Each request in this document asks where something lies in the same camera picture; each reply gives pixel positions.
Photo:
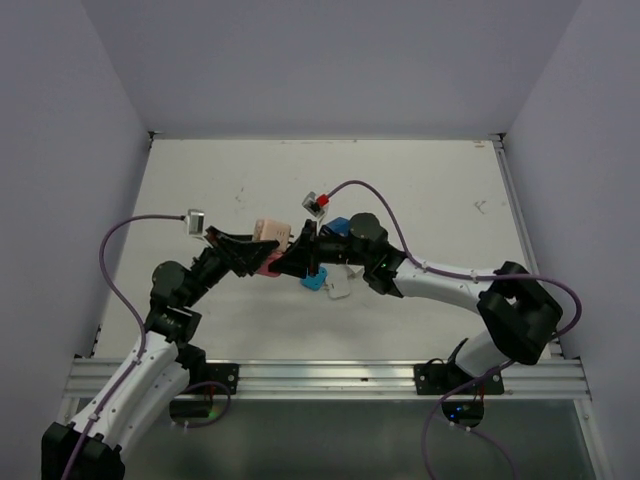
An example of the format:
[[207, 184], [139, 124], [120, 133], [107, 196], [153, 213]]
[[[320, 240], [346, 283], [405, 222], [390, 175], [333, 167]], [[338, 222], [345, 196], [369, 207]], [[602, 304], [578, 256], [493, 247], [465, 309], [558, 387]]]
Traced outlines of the light blue charger plug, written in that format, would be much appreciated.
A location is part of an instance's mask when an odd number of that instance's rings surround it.
[[315, 275], [311, 275], [310, 273], [308, 273], [304, 278], [300, 280], [300, 284], [308, 290], [317, 292], [326, 286], [327, 276], [327, 269], [323, 266], [320, 266]]

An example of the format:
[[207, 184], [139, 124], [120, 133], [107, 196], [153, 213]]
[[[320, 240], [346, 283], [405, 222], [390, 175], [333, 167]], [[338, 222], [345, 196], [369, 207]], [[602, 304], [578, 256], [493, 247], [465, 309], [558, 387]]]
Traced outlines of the rounded white charger plug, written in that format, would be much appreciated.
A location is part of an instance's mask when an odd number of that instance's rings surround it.
[[348, 277], [327, 277], [325, 286], [328, 298], [342, 300], [351, 295], [351, 285]]

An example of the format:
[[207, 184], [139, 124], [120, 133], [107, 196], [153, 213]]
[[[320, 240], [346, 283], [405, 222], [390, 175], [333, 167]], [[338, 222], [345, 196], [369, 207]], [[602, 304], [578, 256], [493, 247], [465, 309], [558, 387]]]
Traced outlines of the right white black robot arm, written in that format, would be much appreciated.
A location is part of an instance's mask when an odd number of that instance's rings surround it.
[[426, 298], [479, 315], [484, 331], [462, 340], [432, 374], [441, 388], [468, 392], [494, 367], [538, 363], [563, 311], [520, 264], [507, 261], [480, 272], [417, 266], [389, 242], [374, 214], [358, 213], [348, 226], [347, 234], [339, 235], [306, 221], [299, 237], [269, 264], [269, 272], [303, 279], [322, 265], [360, 266], [364, 281], [381, 295]]

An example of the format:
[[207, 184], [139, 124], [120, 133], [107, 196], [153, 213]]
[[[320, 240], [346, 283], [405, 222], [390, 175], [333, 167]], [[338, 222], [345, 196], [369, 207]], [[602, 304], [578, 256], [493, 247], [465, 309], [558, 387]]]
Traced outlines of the pink cube socket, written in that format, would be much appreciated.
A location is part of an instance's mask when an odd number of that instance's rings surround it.
[[273, 219], [257, 219], [254, 225], [253, 241], [277, 241], [278, 252], [284, 252], [291, 238], [291, 226]]

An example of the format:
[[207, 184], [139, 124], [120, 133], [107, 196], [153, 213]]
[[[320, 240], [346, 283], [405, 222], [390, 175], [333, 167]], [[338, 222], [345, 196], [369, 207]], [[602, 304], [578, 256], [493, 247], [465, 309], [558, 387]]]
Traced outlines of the dark blue cube socket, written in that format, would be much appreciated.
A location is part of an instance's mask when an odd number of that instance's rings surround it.
[[323, 224], [319, 230], [321, 235], [347, 237], [350, 230], [350, 222], [344, 217], [336, 217]]

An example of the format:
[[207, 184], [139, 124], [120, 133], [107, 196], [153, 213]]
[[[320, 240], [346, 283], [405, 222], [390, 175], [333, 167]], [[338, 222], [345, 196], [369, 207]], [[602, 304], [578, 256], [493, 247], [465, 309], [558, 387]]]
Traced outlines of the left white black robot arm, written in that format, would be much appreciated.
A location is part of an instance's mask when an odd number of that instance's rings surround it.
[[194, 305], [228, 273], [254, 275], [277, 239], [206, 230], [206, 247], [188, 267], [166, 261], [152, 274], [150, 307], [136, 314], [138, 337], [99, 393], [41, 441], [44, 479], [121, 479], [126, 462], [175, 397], [208, 385], [203, 350], [191, 345], [201, 316]]

